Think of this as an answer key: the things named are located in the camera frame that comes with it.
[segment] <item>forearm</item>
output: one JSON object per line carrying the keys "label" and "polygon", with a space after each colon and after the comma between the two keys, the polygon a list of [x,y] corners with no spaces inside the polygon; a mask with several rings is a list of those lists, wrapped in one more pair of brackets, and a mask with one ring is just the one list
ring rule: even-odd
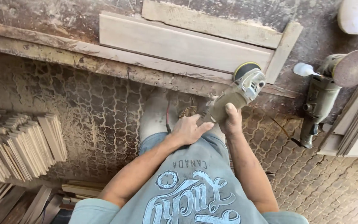
{"label": "forearm", "polygon": [[161,163],[179,147],[177,141],[167,135],[160,144],[122,168],[103,189],[99,198],[124,206],[152,177]]}
{"label": "forearm", "polygon": [[228,137],[227,143],[234,173],[248,199],[255,204],[260,213],[278,211],[270,182],[244,135],[239,133]]}

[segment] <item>dusty floor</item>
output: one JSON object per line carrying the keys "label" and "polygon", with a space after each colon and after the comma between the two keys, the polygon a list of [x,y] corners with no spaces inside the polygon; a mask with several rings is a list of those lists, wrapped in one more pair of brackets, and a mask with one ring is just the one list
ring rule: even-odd
{"label": "dusty floor", "polygon": [[[108,181],[135,158],[138,120],[152,86],[0,54],[0,108],[59,116],[69,161],[45,179]],[[177,94],[183,104],[190,97]],[[301,120],[273,115],[288,131]],[[243,112],[244,135],[262,166],[276,173],[273,190],[281,210],[310,223],[358,224],[358,159],[301,149],[261,110]],[[314,144],[318,145],[321,136]]]}

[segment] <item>clover logo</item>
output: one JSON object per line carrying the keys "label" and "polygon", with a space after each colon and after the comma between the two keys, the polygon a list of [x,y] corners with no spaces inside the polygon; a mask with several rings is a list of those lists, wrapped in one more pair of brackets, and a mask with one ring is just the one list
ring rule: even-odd
{"label": "clover logo", "polygon": [[167,170],[163,174],[158,175],[156,185],[159,186],[160,189],[172,189],[177,182],[177,173]]}

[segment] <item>yellow sanding pad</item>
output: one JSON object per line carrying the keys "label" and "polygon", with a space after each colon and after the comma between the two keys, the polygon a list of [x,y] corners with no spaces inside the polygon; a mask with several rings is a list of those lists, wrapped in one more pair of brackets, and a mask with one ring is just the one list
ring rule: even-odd
{"label": "yellow sanding pad", "polygon": [[353,87],[358,84],[358,50],[347,54],[333,70],[335,84],[341,87]]}

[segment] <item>power tool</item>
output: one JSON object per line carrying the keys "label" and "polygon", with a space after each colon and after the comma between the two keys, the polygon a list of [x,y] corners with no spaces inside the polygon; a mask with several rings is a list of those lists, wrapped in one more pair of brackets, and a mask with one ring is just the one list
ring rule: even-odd
{"label": "power tool", "polygon": [[358,50],[326,57],[316,72],[320,75],[313,75],[303,106],[306,116],[302,123],[300,146],[305,148],[312,147],[318,124],[329,115],[341,88],[358,84]]}
{"label": "power tool", "polygon": [[233,83],[215,100],[208,101],[200,113],[197,125],[204,122],[219,123],[226,120],[226,104],[232,103],[237,109],[249,104],[266,84],[266,76],[259,64],[246,62],[233,73]]}

